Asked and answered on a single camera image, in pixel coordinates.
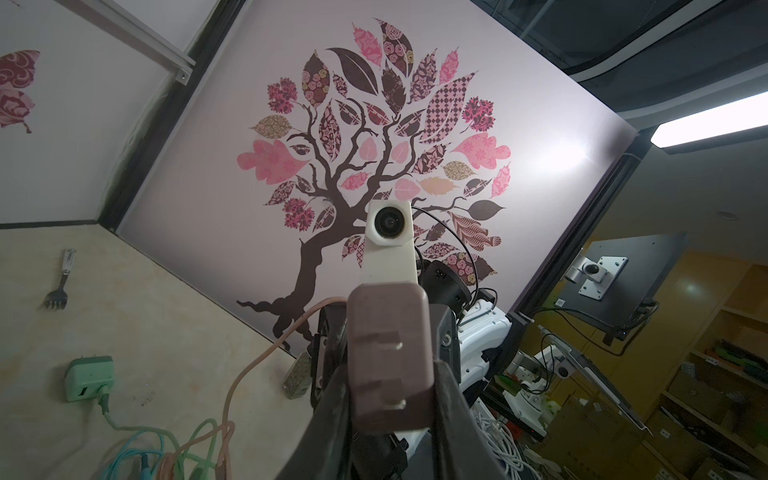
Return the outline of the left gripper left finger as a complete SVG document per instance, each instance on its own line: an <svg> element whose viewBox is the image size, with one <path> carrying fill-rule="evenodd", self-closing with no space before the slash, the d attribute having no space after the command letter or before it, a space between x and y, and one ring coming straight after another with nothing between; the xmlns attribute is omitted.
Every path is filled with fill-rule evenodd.
<svg viewBox="0 0 768 480"><path fill-rule="evenodd" d="M293 455L278 480L348 479L351 473L351 393L348 368L333 374Z"/></svg>

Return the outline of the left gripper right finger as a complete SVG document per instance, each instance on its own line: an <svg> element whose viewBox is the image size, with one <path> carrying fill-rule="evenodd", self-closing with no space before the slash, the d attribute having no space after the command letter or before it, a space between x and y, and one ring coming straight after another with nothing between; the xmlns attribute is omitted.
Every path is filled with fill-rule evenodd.
<svg viewBox="0 0 768 480"><path fill-rule="evenodd" d="M436 479L506 479L444 361L434 365L433 462Z"/></svg>

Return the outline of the pink charger plug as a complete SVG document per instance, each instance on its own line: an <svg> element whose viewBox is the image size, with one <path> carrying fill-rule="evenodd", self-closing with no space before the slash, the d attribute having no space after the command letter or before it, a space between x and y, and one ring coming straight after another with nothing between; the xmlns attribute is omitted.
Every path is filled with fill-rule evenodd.
<svg viewBox="0 0 768 480"><path fill-rule="evenodd" d="M434 356L425 291L362 284L348 303L352 423L365 435L420 430L434 420Z"/></svg>

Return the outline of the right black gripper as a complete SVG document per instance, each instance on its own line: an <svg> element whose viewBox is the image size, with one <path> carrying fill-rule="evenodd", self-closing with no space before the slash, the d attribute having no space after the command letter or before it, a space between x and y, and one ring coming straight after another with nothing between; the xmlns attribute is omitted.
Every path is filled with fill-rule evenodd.
<svg viewBox="0 0 768 480"><path fill-rule="evenodd" d="M440 261L418 260L418 283L429 300L433 353L445 362L457 383L461 381L457 318L470 303L471 293L461 277ZM310 402L316 408L335 370L346 362L347 312L343 303L333 303L319 312L318 331L309 347L312 360Z"/></svg>

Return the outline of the green charger plug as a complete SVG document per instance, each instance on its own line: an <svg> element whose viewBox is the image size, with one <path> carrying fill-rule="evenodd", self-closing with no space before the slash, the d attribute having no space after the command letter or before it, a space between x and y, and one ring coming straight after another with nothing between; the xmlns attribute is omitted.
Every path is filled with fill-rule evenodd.
<svg viewBox="0 0 768 480"><path fill-rule="evenodd" d="M65 398L68 402L97 398L109 393L115 380L115 365L111 356L75 359L64 374Z"/></svg>

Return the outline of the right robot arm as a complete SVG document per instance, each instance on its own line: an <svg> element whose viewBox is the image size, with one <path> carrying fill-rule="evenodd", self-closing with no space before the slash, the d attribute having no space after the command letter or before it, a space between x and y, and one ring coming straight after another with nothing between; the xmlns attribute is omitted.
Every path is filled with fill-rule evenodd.
<svg viewBox="0 0 768 480"><path fill-rule="evenodd" d="M419 285L433 308L435 353L451 368L467 402L473 403L488 383L512 323L496 306L493 289L482 287L472 304L470 288L447 264L418 260L416 268ZM312 406L319 404L334 370L347 360L346 323L344 305L335 303L320 310L318 332L307 347Z"/></svg>

